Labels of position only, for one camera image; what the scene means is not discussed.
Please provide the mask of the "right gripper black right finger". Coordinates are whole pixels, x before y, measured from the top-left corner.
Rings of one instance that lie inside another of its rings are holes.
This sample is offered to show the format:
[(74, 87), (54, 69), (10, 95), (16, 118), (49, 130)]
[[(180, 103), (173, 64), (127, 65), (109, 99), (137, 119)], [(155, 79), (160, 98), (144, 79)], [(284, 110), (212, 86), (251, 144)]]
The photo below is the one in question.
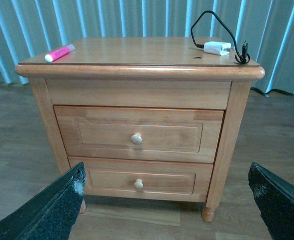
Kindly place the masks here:
[(294, 240), (294, 185), (253, 162), (248, 172), (260, 216), (273, 240)]

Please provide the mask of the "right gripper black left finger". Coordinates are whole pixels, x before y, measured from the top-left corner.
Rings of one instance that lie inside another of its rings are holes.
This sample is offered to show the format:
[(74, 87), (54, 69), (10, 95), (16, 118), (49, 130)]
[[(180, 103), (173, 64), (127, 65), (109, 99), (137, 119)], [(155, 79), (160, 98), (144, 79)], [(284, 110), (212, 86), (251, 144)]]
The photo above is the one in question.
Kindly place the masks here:
[(0, 240), (67, 240), (80, 213), (86, 172), (80, 162), (0, 221)]

